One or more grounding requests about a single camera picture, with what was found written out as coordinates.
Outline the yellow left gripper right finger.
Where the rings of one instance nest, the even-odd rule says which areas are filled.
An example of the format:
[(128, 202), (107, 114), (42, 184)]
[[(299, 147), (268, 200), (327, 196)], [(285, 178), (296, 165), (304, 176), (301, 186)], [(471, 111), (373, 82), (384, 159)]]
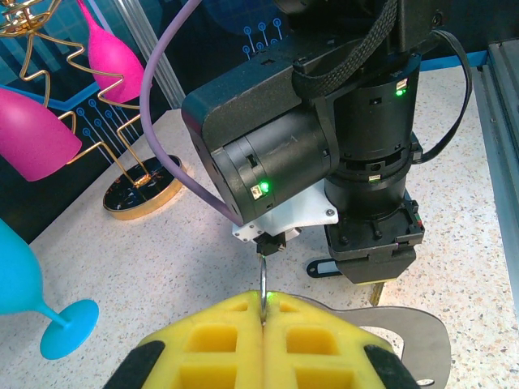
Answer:
[(285, 293), (267, 293), (266, 388), (417, 388), (390, 343)]

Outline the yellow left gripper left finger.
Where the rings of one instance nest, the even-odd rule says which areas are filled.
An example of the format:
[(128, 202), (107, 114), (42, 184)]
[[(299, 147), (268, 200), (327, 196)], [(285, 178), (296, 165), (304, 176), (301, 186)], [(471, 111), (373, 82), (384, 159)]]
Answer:
[(144, 337), (105, 388), (261, 388), (260, 293), (248, 291)]

